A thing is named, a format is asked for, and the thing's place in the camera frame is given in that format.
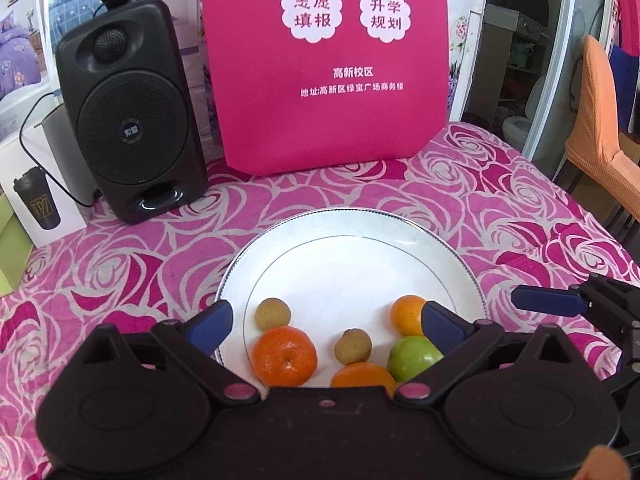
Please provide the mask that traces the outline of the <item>person's left hand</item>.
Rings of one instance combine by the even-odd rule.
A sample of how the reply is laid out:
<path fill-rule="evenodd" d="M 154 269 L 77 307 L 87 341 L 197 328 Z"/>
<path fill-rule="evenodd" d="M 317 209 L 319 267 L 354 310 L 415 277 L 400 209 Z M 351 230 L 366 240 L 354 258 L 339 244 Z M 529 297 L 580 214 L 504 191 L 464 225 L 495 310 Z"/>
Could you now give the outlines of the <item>person's left hand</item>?
<path fill-rule="evenodd" d="M 628 463 L 614 448 L 598 445 L 593 448 L 573 480 L 630 480 Z"/>

